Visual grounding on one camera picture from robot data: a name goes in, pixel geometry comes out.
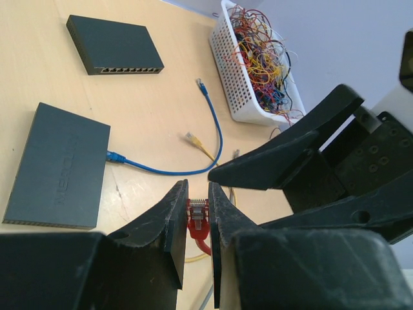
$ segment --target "white plastic basket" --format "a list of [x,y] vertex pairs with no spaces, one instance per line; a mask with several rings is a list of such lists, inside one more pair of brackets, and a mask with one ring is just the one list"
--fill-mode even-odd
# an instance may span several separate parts
[[[237,61],[233,60],[232,56],[238,46],[238,42],[232,29],[228,9],[235,7],[236,4],[229,0],[222,0],[221,6],[223,11],[218,18],[217,25],[209,41],[232,118],[236,121],[261,125],[288,124],[284,116],[265,112],[259,106],[247,69],[245,66],[240,65],[244,63],[242,55],[237,53]],[[281,40],[274,32],[272,37],[273,39]],[[292,73],[288,75],[288,78],[290,82],[287,85],[287,92],[293,102],[292,110],[298,110],[305,114]],[[292,123],[295,123],[298,117],[300,117],[301,113],[298,111],[288,113]]]

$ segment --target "tangled wires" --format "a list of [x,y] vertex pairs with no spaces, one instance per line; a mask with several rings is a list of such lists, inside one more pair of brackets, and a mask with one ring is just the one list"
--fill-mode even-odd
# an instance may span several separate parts
[[264,111],[282,114],[289,121],[292,99],[287,92],[291,59],[283,42],[273,39],[268,18],[258,10],[245,10],[239,5],[228,10],[238,40],[232,59],[240,53],[257,101]]

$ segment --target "table surface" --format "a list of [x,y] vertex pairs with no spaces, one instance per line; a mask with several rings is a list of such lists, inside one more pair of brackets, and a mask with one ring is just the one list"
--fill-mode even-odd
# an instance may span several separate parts
[[[165,69],[154,75],[88,76],[66,29],[70,14],[145,25]],[[34,111],[44,102],[109,124],[109,149],[158,169],[201,169],[210,160],[186,143],[195,134],[218,148],[206,85],[224,135],[221,162],[268,141],[270,127],[232,120],[208,37],[213,19],[158,0],[0,1],[0,212],[4,214]],[[158,202],[180,177],[107,164],[95,230],[110,233]],[[206,198],[207,174],[188,177],[191,198]],[[291,214],[281,191],[237,190],[238,207],[256,223]],[[0,232],[74,231],[0,224]],[[200,254],[193,240],[186,255]],[[211,281],[209,259],[185,265],[177,309],[198,309]],[[207,309],[213,309],[212,302]]]

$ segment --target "blue ethernet cable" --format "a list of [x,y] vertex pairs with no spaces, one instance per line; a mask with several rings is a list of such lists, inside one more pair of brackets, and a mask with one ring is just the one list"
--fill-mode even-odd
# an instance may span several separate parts
[[182,171],[182,172],[181,171],[177,171],[177,172],[163,171],[163,170],[158,170],[158,169],[154,169],[154,168],[142,165],[141,163],[136,163],[132,160],[128,160],[128,159],[126,159],[126,157],[124,157],[124,156],[122,156],[118,153],[115,153],[115,152],[110,152],[109,150],[106,154],[106,160],[107,161],[113,161],[113,162],[116,162],[116,163],[127,163],[128,165],[135,166],[135,167],[140,168],[142,170],[145,170],[145,171],[148,171],[148,172],[153,172],[153,173],[156,173],[156,174],[163,174],[165,176],[192,176],[194,174],[201,174],[201,173],[204,173],[204,172],[207,172],[207,171],[211,170],[216,165],[219,158],[221,157],[221,153],[222,153],[222,149],[223,149],[223,145],[224,145],[224,139],[223,139],[223,136],[222,136],[221,126],[219,125],[218,118],[217,118],[217,115],[216,115],[215,110],[214,110],[214,106],[212,105],[211,99],[209,98],[207,88],[202,83],[201,79],[197,79],[196,83],[198,84],[199,89],[201,89],[206,101],[208,102],[208,105],[211,109],[212,117],[214,118],[214,122],[215,122],[215,125],[217,127],[218,134],[219,134],[218,154],[217,154],[215,160],[207,168],[201,169],[201,170],[195,170],[195,171]]

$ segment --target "gray cable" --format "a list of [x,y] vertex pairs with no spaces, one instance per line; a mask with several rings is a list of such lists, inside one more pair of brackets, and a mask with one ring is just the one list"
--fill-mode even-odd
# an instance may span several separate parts
[[208,294],[206,294],[204,301],[202,302],[201,306],[199,307],[199,310],[204,310],[205,307],[207,306],[207,303],[209,302],[211,295],[212,295],[212,291],[214,290],[214,285],[211,285],[211,288],[209,289]]

